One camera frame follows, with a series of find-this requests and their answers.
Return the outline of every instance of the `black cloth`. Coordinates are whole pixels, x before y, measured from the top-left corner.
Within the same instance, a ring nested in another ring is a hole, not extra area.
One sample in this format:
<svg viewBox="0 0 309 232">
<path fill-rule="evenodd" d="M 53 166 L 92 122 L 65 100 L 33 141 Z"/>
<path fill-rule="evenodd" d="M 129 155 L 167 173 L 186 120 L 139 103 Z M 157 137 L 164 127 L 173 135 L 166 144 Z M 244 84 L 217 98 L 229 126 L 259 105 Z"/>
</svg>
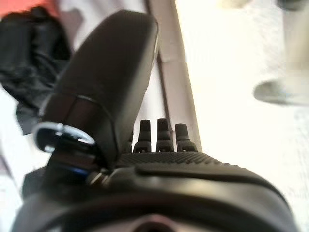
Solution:
<svg viewBox="0 0 309 232">
<path fill-rule="evenodd" d="M 31 133 L 39 109 L 70 59 L 60 23 L 43 7 L 12 13 L 0 22 L 0 82 L 18 102 L 17 120 Z"/>
</svg>

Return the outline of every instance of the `white surface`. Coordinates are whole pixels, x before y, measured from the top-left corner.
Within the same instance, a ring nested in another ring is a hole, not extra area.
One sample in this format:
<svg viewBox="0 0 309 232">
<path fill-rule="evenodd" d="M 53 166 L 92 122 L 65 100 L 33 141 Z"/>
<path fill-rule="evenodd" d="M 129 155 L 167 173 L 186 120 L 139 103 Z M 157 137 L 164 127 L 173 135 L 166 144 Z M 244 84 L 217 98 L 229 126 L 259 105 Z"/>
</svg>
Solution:
<svg viewBox="0 0 309 232">
<path fill-rule="evenodd" d="M 273 183 L 309 232 L 309 109 L 253 97 L 257 84 L 281 76 L 282 11 L 268 0 L 243 10 L 176 3 L 203 151 Z"/>
</svg>

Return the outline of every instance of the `blurry object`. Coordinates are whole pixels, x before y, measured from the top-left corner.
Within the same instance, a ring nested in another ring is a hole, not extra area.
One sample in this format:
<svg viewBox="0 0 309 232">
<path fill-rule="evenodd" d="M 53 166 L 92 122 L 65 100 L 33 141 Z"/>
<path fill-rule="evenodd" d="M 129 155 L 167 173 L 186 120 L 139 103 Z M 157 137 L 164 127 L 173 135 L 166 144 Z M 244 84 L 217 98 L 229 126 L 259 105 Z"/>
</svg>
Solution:
<svg viewBox="0 0 309 232">
<path fill-rule="evenodd" d="M 297 11 L 303 8 L 307 0 L 277 0 L 277 5 L 283 10 Z"/>
<path fill-rule="evenodd" d="M 9 13 L 29 11 L 35 6 L 43 6 L 52 16 L 58 17 L 58 10 L 54 0 L 2 0 L 0 5 L 0 17 L 4 17 Z"/>
<path fill-rule="evenodd" d="M 12 13 L 0 22 L 0 51 L 0 82 L 19 101 L 17 120 L 29 134 L 70 59 L 64 32 L 43 7 Z"/>
<path fill-rule="evenodd" d="M 242 8 L 252 0 L 219 0 L 221 8 Z"/>
<path fill-rule="evenodd" d="M 270 103 L 309 105 L 309 5 L 286 43 L 285 74 L 258 85 L 254 97 Z"/>
</svg>

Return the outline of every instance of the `black plastic housing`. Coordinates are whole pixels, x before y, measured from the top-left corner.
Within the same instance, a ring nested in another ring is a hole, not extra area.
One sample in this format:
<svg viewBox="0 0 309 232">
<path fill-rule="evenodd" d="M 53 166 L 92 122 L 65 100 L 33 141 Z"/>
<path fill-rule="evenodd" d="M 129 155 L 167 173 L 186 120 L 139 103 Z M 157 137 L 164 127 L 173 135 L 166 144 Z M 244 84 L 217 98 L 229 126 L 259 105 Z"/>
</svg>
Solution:
<svg viewBox="0 0 309 232">
<path fill-rule="evenodd" d="M 154 17 L 120 11 L 106 18 L 76 52 L 33 130 L 43 151 L 63 137 L 97 146 L 112 169 L 126 145 L 157 54 Z"/>
</svg>

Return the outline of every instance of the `red fabric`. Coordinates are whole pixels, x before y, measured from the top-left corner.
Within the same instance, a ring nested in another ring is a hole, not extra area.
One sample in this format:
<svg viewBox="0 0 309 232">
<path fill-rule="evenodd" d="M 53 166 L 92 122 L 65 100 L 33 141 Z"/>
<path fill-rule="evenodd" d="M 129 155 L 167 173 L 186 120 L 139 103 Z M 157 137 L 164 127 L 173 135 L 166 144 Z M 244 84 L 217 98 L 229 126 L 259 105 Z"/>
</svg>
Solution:
<svg viewBox="0 0 309 232">
<path fill-rule="evenodd" d="M 58 10 L 54 0 L 0 0 L 0 17 L 12 12 L 28 11 L 34 6 L 43 6 L 48 12 L 58 17 Z"/>
</svg>

